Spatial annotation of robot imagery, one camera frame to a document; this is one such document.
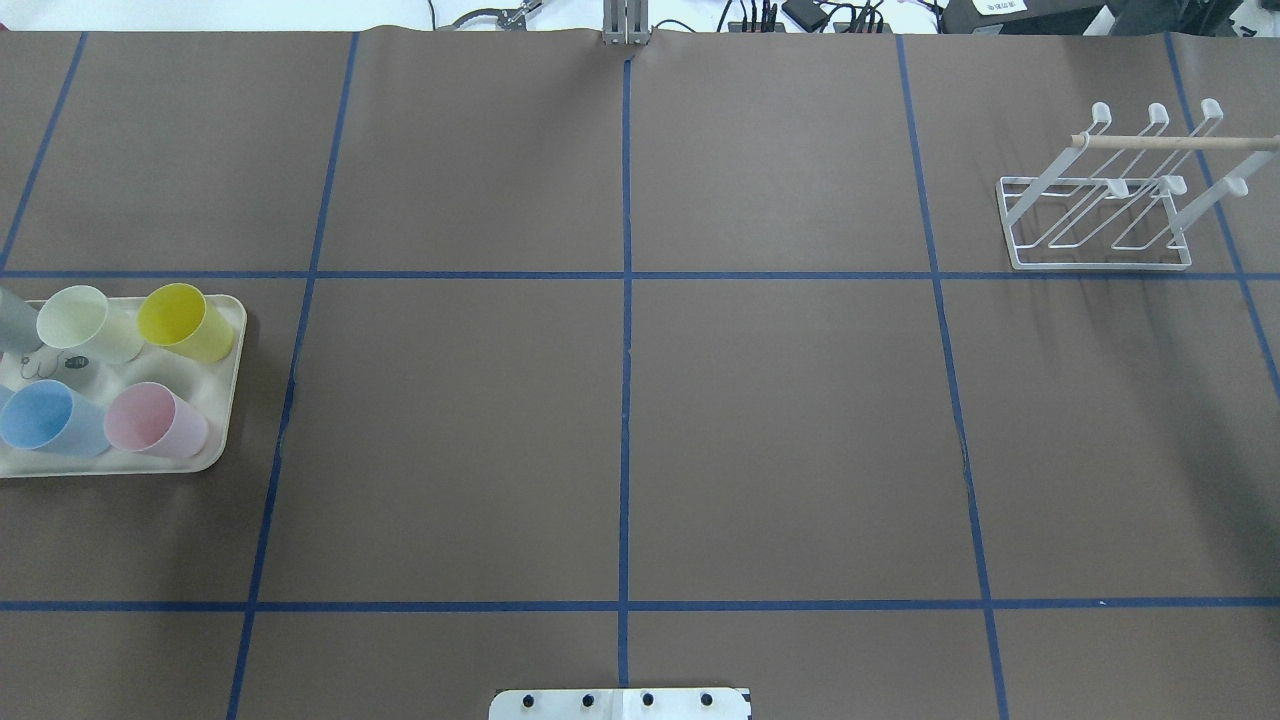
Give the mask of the pink plastic cup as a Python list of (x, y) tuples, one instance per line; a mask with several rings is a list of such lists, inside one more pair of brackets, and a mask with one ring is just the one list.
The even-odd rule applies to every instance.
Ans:
[(209, 438), (210, 425), (191, 404), (156, 382), (125, 387), (108, 406), (104, 433), (111, 447), (151, 457), (188, 459)]

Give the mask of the grey plastic cup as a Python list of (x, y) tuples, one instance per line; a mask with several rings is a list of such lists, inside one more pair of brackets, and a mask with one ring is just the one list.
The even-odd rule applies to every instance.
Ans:
[(29, 355), (44, 346), (37, 332), (38, 309), (1, 287), (1, 352)]

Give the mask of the cream plastic tray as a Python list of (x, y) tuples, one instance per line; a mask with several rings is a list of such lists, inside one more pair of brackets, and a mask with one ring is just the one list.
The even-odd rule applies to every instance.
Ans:
[(76, 457), (4, 445), (3, 479), (196, 473), (219, 460), (227, 447), (248, 314), (234, 296), (210, 293), (206, 300), (236, 332), (232, 351), (219, 363), (197, 363), (152, 345), (143, 346), (133, 360), (120, 365), (97, 363), (68, 350), (42, 347), (26, 356), (4, 354), (1, 369), (3, 386), (9, 389), (18, 391), (41, 379), (56, 379), (100, 407), (106, 407), (127, 386), (143, 380), (164, 384), (200, 411), (210, 425), (205, 446), (193, 457), (154, 457), (115, 448), (95, 457)]

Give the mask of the blue plastic cup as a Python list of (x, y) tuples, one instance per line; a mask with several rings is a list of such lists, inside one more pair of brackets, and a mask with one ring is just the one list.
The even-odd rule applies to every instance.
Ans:
[(13, 448), (95, 457), (110, 448), (105, 410), (60, 380), (38, 380), (4, 404), (3, 442)]

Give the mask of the yellow plastic cup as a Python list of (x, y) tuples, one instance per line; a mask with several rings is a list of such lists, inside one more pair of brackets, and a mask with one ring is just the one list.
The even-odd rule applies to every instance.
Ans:
[(197, 363), (221, 361), (236, 342), (234, 327), (212, 300), (187, 283), (150, 293), (140, 305), (136, 327), (147, 343)]

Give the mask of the white mounting plate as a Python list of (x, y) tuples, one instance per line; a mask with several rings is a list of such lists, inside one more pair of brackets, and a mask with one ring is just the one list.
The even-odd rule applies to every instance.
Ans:
[(751, 719), (750, 691), (732, 687), (511, 689), (489, 719)]

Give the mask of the aluminium frame post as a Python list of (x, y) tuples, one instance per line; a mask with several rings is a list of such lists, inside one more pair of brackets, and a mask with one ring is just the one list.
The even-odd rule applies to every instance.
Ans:
[(608, 47), (648, 45), (652, 36), (648, 0), (604, 0), (602, 41)]

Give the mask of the pale green plastic cup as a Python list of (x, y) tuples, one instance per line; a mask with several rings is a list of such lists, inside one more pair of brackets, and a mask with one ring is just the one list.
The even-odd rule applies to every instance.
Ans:
[(67, 287), (45, 301), (36, 331), (52, 348), (105, 364), (129, 363), (145, 346), (128, 311), (90, 284)]

